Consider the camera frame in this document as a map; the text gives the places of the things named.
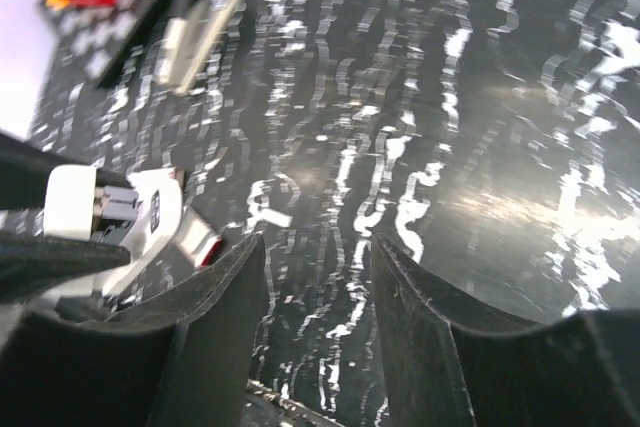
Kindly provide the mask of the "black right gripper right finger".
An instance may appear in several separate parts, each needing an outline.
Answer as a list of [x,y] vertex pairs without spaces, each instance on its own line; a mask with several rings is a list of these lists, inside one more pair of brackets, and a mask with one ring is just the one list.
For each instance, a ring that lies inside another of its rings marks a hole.
[[376,237],[371,278],[396,426],[635,426],[639,313],[542,325],[492,307]]

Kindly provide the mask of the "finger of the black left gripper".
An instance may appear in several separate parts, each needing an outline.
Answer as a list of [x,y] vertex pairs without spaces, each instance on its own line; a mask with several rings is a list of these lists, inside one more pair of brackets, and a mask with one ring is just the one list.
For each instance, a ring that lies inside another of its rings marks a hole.
[[46,236],[1,233],[1,303],[18,303],[59,284],[122,267],[121,246]]
[[[67,157],[44,152],[31,144],[1,134],[1,208],[3,210],[22,210],[43,208],[46,187],[51,171],[60,165],[77,163]],[[111,186],[123,188],[125,176],[97,169],[96,188]]]

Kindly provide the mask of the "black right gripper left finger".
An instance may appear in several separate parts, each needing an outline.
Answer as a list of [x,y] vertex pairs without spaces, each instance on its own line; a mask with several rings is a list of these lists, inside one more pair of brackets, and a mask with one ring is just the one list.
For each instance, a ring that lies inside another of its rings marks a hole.
[[262,315],[265,244],[104,321],[28,308],[1,355],[5,426],[236,426]]

